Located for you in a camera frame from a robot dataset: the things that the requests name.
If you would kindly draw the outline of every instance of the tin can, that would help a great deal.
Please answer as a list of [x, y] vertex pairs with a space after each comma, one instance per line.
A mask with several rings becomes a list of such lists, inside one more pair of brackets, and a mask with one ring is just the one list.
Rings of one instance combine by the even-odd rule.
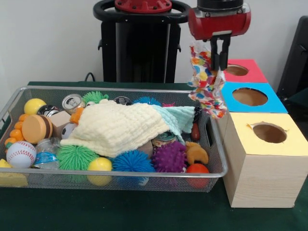
[[162, 145], [173, 143], [174, 141], [177, 141], [177, 140], [178, 138], [171, 131], [166, 131], [156, 136], [152, 140], [152, 144], [154, 147], [161, 147]]
[[125, 96], [116, 97], [114, 99], [114, 101], [117, 104], [122, 104], [122, 105], [126, 105], [126, 106], [132, 105], [131, 100], [129, 98], [125, 97]]
[[63, 109], [70, 115], [75, 113], [77, 108], [85, 107], [85, 103], [78, 94], [71, 94], [66, 96], [62, 101]]
[[43, 115], [46, 117], [50, 117], [54, 114], [59, 113], [59, 109], [56, 106], [52, 106], [52, 105], [44, 105], [42, 106], [39, 110], [37, 115]]

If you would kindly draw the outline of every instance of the plastic water bottle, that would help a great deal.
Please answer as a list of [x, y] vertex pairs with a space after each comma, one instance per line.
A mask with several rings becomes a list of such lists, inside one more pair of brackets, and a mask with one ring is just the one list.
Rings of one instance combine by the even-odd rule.
[[59, 147], [60, 140], [58, 138], [43, 139], [38, 142], [34, 166], [41, 169], [59, 169], [59, 161], [56, 156]]

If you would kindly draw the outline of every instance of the yellow box top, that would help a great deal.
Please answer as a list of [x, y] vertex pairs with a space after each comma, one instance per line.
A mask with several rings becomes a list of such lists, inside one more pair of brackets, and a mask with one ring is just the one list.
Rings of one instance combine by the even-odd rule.
[[308, 142], [288, 114], [230, 115], [247, 154], [308, 156]]

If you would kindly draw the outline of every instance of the red ball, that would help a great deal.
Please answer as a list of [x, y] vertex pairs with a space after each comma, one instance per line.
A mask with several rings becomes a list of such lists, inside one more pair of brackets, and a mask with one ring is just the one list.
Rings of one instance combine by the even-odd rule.
[[[207, 167], [202, 164], [193, 164], [190, 165], [187, 170], [187, 173], [209, 173]], [[209, 183], [209, 178], [187, 178], [187, 182], [196, 189], [205, 188]]]

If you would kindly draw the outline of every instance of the colorful candy bag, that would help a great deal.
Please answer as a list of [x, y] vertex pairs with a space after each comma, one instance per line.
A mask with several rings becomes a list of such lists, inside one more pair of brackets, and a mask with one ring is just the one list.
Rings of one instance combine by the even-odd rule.
[[194, 89], [188, 95], [189, 98], [198, 100], [201, 107], [213, 118], [222, 118], [226, 112], [220, 90], [225, 84], [223, 71], [211, 71], [211, 52], [201, 44], [194, 44], [191, 48], [191, 64], [193, 77], [188, 85]]

